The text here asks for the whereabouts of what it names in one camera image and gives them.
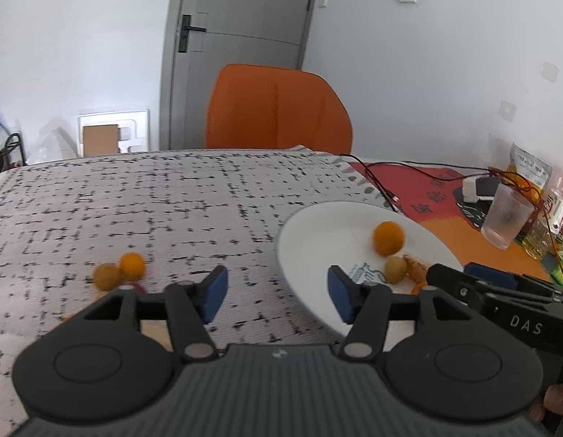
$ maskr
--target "orange chair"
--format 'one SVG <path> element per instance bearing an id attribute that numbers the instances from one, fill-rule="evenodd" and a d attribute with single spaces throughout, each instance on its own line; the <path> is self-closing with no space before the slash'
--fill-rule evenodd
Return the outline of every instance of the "orange chair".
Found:
<path id="1" fill-rule="evenodd" d="M 217 77 L 207 111 L 208 148 L 350 153 L 352 126 L 332 87 L 300 70 L 231 64 Z"/>

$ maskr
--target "door handle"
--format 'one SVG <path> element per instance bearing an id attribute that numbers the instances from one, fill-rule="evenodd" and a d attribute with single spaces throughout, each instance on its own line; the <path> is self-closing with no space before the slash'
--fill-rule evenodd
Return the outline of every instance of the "door handle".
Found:
<path id="1" fill-rule="evenodd" d="M 183 14 L 180 24 L 180 37 L 178 39 L 178 52 L 186 52 L 188 48 L 188 33 L 190 31 L 207 32 L 207 28 L 190 25 L 191 15 Z"/>

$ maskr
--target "door frame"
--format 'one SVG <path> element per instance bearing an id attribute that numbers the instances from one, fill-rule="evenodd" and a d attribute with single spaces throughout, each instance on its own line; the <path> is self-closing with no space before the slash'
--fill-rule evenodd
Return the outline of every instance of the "door frame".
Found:
<path id="1" fill-rule="evenodd" d="M 310 33 L 310 24 L 316 0 L 310 0 L 304 20 L 304 29 L 300 40 L 296 68 L 300 69 L 304 61 L 306 43 Z M 174 51 L 177 46 L 178 25 L 180 25 L 182 0 L 170 0 L 164 34 L 164 49 L 160 73 L 160 101 L 158 106 L 158 147 L 161 151 L 171 149 L 170 146 L 170 106 L 172 105 L 172 86 L 174 72 Z"/>

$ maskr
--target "wall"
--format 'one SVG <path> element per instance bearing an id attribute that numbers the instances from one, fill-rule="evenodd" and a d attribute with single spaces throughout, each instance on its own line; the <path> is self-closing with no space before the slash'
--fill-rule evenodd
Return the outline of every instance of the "wall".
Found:
<path id="1" fill-rule="evenodd" d="M 329 0 L 304 70 L 342 99 L 361 156 L 503 165 L 513 140 L 563 165 L 563 0 Z"/>
<path id="2" fill-rule="evenodd" d="M 158 94 L 169 0 L 0 0 L 0 119 L 27 151 L 79 113 L 149 109 Z"/>

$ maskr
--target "clear cup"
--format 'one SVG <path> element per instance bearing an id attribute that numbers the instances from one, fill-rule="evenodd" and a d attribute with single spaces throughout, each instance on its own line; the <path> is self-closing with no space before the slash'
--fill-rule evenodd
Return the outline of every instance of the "clear cup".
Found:
<path id="1" fill-rule="evenodd" d="M 505 250 L 534 211 L 530 200 L 507 185 L 500 184 L 484 220 L 482 236 Z"/>

